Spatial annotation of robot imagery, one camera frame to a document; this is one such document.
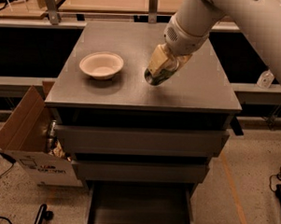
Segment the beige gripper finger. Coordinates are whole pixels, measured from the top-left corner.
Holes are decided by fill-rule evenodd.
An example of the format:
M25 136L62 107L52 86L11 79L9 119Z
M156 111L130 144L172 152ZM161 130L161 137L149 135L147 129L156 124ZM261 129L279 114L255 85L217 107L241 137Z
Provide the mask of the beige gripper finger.
M176 57L176 71L183 68L183 66L189 61L190 58L191 54Z
M170 59L170 50L167 44L158 45L150 58L148 71L153 77L157 77L165 68Z

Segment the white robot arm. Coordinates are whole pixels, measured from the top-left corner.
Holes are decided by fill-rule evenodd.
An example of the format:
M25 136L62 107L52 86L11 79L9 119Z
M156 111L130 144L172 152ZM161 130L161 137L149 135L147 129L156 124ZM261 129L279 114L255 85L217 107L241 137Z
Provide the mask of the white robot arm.
M203 46L210 30L229 16L281 85L281 0L184 0L164 28L144 76L158 86Z

